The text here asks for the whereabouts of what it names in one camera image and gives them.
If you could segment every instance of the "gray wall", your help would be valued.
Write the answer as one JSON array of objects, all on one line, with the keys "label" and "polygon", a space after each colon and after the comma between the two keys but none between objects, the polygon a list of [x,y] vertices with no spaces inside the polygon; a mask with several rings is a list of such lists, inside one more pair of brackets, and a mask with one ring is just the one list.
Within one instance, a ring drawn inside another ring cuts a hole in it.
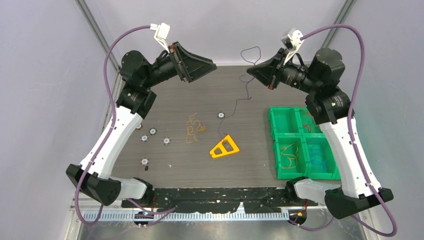
[{"label": "gray wall", "polygon": [[105,117],[105,54],[74,0],[2,0],[0,36],[0,238],[57,240],[65,170]]},{"label": "gray wall", "polygon": [[[303,32],[333,23],[343,0],[85,0],[111,43],[130,28],[165,22],[171,30],[167,43],[179,41],[188,51],[215,63],[246,65],[240,51],[262,48],[262,60],[283,46],[280,39],[290,28]],[[317,35],[300,53],[311,60],[326,34]],[[153,61],[163,50],[151,34],[134,33],[115,52],[139,50]]]},{"label": "gray wall", "polygon": [[[396,239],[422,238],[424,208],[424,3],[421,0],[357,1],[345,23],[365,41],[365,69],[355,107],[368,161],[381,184],[391,188],[399,233]],[[359,66],[358,40],[341,29],[331,48],[346,64],[341,87],[353,90]],[[382,208],[373,211],[380,229],[391,231]]]}]

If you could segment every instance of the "small metal disc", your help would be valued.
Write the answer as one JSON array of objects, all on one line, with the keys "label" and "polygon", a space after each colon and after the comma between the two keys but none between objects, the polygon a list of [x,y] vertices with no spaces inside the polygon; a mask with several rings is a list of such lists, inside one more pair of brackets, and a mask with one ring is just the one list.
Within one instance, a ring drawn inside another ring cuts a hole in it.
[{"label": "small metal disc", "polygon": [[140,161],[140,164],[143,165],[143,166],[147,166],[147,164],[149,164],[149,159],[147,157],[143,158]]},{"label": "small metal disc", "polygon": [[165,137],[162,142],[163,144],[168,145],[171,143],[171,139],[169,137]]},{"label": "small metal disc", "polygon": [[150,128],[148,132],[150,133],[150,135],[155,135],[158,131],[156,131],[156,128]]},{"label": "small metal disc", "polygon": [[141,137],[140,137],[140,139],[141,139],[141,141],[142,142],[147,142],[147,140],[149,140],[149,136],[147,136],[146,134],[144,134],[144,135],[142,135]]}]

